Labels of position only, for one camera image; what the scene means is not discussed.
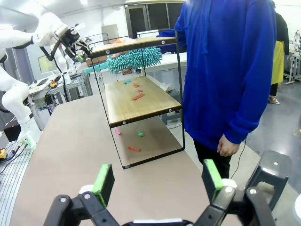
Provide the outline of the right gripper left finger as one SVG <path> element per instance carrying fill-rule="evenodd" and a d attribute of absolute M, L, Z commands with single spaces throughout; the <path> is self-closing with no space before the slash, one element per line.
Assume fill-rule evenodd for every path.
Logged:
<path fill-rule="evenodd" d="M 78 226 L 83 220 L 91 220 L 95 226 L 118 226 L 107 210 L 114 182 L 112 165 L 102 165 L 91 191 L 74 198 L 63 194 L 54 198 L 44 225 Z"/>

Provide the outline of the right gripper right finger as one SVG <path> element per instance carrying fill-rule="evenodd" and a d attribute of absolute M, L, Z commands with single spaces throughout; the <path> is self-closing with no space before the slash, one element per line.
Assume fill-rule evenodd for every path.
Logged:
<path fill-rule="evenodd" d="M 236 215 L 243 226 L 275 225 L 263 192 L 257 187 L 239 190 L 225 185 L 213 160 L 203 161 L 202 179 L 210 204 L 196 226 L 220 226 L 228 214 Z"/>

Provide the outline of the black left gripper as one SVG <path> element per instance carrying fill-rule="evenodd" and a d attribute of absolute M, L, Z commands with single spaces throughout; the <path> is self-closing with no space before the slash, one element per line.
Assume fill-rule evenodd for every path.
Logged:
<path fill-rule="evenodd" d="M 75 48 L 72 47 L 79 38 L 79 33 L 74 28 L 70 28 L 62 36 L 62 44 L 66 47 L 65 53 L 69 58 L 75 58 L 77 61 L 82 63 L 82 56 L 76 52 Z M 89 58 L 91 57 L 90 49 L 85 41 L 79 41 L 79 49 L 82 50 Z"/>

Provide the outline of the person's left hand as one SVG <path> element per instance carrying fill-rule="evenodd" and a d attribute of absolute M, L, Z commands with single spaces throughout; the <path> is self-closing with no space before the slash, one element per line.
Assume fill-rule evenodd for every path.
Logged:
<path fill-rule="evenodd" d="M 222 157 L 229 157 L 237 153 L 239 150 L 240 144 L 234 144 L 230 142 L 225 135 L 219 140 L 217 147 L 217 153 Z"/>

